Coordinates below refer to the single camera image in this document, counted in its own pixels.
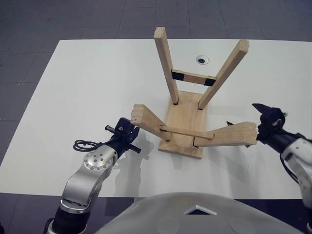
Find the black cable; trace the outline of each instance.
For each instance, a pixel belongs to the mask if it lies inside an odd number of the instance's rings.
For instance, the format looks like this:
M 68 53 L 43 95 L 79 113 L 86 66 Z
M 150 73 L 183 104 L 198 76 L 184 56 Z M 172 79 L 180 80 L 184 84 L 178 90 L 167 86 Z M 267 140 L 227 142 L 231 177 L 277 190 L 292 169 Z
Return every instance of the black cable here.
M 298 178 L 297 176 L 289 170 L 289 168 L 286 166 L 284 159 L 282 159 L 282 155 L 279 155 L 279 159 L 281 160 L 281 163 L 285 169 L 285 171 L 289 174 L 289 176 L 298 184 Z
M 86 140 L 76 140 L 73 148 L 74 150 L 80 151 L 80 152 L 90 152 L 93 150 L 96 150 L 98 147 L 104 145 L 104 143 L 99 142 L 93 142 L 93 141 L 86 141 Z

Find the wooden board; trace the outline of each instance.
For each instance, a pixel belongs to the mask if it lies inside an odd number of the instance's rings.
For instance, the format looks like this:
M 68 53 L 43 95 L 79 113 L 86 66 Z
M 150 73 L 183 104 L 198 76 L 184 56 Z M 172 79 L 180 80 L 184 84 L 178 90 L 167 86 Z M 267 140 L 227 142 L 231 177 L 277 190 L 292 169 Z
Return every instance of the wooden board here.
M 160 129 L 164 132 L 176 133 L 176 134 L 191 136 L 191 137 L 199 137 L 199 138 L 204 138 L 204 139 L 213 139 L 215 137 L 213 133 L 192 131 L 192 130 L 186 130 L 186 129 L 181 129 L 181 128 L 168 127 L 168 126 L 161 126 Z
M 157 47 L 162 70 L 166 78 L 171 100 L 174 104 L 177 104 L 179 100 L 179 94 L 176 86 L 176 81 L 172 78 L 171 74 L 171 70 L 173 69 L 173 67 L 167 40 L 166 29 L 164 27 L 156 28 L 154 32 L 154 40 Z
M 199 75 L 179 70 L 172 70 L 172 78 L 176 80 L 186 81 L 194 84 L 203 84 L 206 86 L 213 86 L 216 77 Z
M 195 137 L 196 146 L 234 146 L 234 145 L 256 145 L 257 125 L 251 122 L 233 124 L 224 128 L 209 131 L 213 133 L 213 139 Z
M 192 131 L 206 131 L 207 107 L 198 109 L 202 94 L 179 91 L 178 105 L 169 102 L 165 124 L 169 127 Z M 160 140 L 158 150 L 201 159 L 202 147 L 193 145 L 194 137 L 171 134 L 170 141 Z
M 171 133 L 160 130 L 160 126 L 165 125 L 164 122 L 143 104 L 134 105 L 131 112 L 131 123 L 164 140 L 170 140 Z

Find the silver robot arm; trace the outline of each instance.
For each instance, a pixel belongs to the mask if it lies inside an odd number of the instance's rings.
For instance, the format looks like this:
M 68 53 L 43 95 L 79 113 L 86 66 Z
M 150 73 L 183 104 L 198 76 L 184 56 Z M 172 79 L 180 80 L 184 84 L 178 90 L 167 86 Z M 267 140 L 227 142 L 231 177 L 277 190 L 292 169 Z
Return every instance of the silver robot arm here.
M 310 215 L 307 229 L 312 234 L 312 144 L 299 138 L 285 149 L 281 158 L 297 177 L 303 204 Z
M 121 118 L 116 128 L 106 126 L 105 129 L 114 133 L 106 143 L 75 142 L 74 149 L 90 152 L 83 158 L 81 167 L 67 181 L 56 215 L 54 219 L 47 221 L 44 233 L 83 234 L 102 183 L 110 175 L 116 161 L 129 149 L 140 153 L 140 149 L 131 144 L 137 137 L 139 128 L 129 120 Z
M 263 104 L 253 104 L 253 106 L 262 114 L 257 140 L 268 144 L 280 153 L 283 167 L 299 185 L 302 201 L 309 217 L 307 229 L 312 234 L 312 141 L 300 133 L 293 134 L 285 131 L 283 125 L 286 114 L 279 108 Z

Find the dark floor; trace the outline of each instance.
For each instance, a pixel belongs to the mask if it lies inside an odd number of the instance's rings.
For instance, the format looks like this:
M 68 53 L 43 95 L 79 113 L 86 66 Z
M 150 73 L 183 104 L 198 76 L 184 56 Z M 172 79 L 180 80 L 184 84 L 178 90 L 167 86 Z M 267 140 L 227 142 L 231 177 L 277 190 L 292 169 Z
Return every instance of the dark floor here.
M 156 26 L 170 39 L 312 41 L 312 0 L 0 0 L 0 163 L 60 39 L 151 39 Z M 57 197 L 0 194 L 0 222 L 8 230 L 47 199 L 51 216 Z

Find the wood grain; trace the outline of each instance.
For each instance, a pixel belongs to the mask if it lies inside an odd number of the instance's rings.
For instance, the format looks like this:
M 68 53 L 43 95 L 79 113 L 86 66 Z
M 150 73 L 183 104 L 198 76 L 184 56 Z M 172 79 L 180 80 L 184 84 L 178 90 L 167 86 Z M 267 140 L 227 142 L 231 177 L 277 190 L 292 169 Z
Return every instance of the wood grain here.
M 203 146 L 234 146 L 234 145 L 256 145 L 257 125 L 251 122 L 233 124 L 224 128 L 209 131 L 214 134 L 213 139 L 195 137 L 194 145 Z
M 198 101 L 202 94 L 179 91 L 179 103 L 169 103 L 166 126 L 204 132 L 206 129 L 207 108 L 198 109 Z M 194 137 L 171 134 L 171 140 L 161 140 L 159 150 L 201 159 L 203 149 L 193 145 Z
M 161 126 L 160 129 L 162 131 L 165 131 L 165 132 L 176 133 L 176 134 L 181 134 L 181 135 L 185 135 L 185 136 L 199 137 L 199 138 L 204 138 L 204 139 L 213 139 L 214 138 L 213 133 L 198 132 L 198 131 L 168 127 L 168 126 Z
M 170 50 L 164 27 L 157 27 L 154 33 L 154 40 L 157 47 L 160 63 L 164 72 L 167 86 L 169 89 L 170 97 L 173 104 L 177 104 L 179 100 L 179 93 L 176 86 L 176 81 L 172 78 L 171 71 L 172 61 L 170 56 Z
M 209 87 L 206 92 L 203 94 L 202 98 L 199 101 L 198 108 L 203 109 L 211 98 L 216 94 L 221 85 L 226 81 L 230 76 L 235 67 L 240 63 L 240 61 L 247 54 L 249 49 L 249 42 L 247 40 L 239 40 L 235 48 L 232 50 L 228 59 L 225 61 L 220 71 L 216 75 L 216 81 L 212 87 Z
M 159 128 L 165 123 L 143 104 L 134 105 L 131 112 L 131 123 L 164 140 L 171 138 L 171 133 L 163 132 Z

